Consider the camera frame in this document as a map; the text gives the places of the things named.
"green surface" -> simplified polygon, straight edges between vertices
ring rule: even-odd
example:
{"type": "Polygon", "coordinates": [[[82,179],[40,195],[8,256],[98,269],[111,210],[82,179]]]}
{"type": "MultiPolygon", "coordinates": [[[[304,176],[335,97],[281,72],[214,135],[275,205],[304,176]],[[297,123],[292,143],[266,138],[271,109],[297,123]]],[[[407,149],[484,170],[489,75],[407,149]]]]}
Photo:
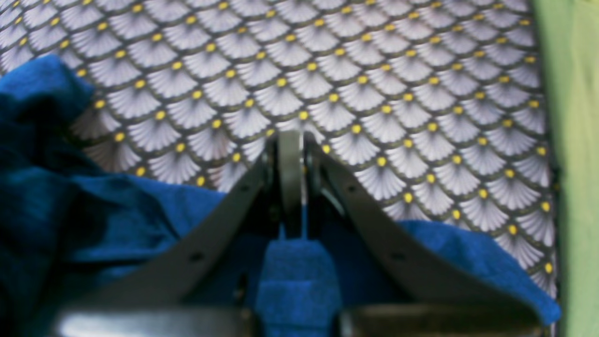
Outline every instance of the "green surface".
{"type": "Polygon", "coordinates": [[[535,0],[562,168],[561,333],[599,336],[599,0],[535,0]]]}

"blue cloth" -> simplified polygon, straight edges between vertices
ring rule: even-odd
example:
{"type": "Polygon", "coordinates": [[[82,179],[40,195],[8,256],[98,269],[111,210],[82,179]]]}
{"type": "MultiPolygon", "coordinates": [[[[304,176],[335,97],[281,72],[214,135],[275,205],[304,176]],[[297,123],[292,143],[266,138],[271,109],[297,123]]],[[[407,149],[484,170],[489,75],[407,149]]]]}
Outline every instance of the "blue cloth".
{"type": "MultiPolygon", "coordinates": [[[[223,194],[104,173],[64,142],[93,88],[55,56],[0,80],[0,334],[42,337],[66,301],[135,270],[200,224],[223,194]]],[[[530,303],[544,324],[559,306],[489,236],[445,224],[400,224],[454,265],[530,303]]],[[[345,305],[400,302],[355,234],[320,241],[240,236],[192,300],[229,304],[243,273],[246,305],[268,336],[323,336],[345,305]]]]}

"folded cloth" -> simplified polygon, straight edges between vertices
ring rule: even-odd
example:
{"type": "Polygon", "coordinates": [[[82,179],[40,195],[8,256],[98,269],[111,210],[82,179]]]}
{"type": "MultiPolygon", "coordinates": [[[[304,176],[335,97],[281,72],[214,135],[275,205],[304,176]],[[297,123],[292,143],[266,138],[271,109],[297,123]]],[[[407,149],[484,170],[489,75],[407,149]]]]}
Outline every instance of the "folded cloth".
{"type": "MultiPolygon", "coordinates": [[[[200,224],[223,194],[103,172],[61,136],[92,87],[55,56],[0,80],[0,333],[44,336],[66,301],[135,270],[200,224]]],[[[401,222],[455,266],[530,303],[544,324],[559,306],[492,238],[401,222]]],[[[327,226],[320,241],[241,236],[198,303],[229,304],[240,272],[268,336],[323,336],[344,305],[401,300],[359,238],[327,226]],[[257,252],[266,251],[264,256],[257,252]]]]}

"patterned fabric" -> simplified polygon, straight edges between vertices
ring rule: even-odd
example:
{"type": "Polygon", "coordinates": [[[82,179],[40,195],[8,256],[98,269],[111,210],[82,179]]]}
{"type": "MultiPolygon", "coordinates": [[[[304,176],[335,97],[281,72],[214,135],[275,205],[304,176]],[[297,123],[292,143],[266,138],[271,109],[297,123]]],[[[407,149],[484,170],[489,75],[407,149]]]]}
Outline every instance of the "patterned fabric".
{"type": "Polygon", "coordinates": [[[0,73],[57,53],[108,171],[229,190],[277,130],[316,134],[393,219],[484,231],[556,296],[546,101],[526,0],[20,0],[0,73]]]}

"fan pattern fabric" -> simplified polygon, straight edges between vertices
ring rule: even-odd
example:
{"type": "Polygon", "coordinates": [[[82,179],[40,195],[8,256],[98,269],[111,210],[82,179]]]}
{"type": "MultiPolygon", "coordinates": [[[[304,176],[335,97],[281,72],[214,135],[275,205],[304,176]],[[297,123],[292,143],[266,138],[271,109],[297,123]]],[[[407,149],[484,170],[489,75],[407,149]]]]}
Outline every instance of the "fan pattern fabric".
{"type": "Polygon", "coordinates": [[[546,100],[526,0],[20,0],[0,73],[48,53],[97,88],[108,171],[229,190],[313,132],[393,219],[484,231],[556,296],[546,100]]]}

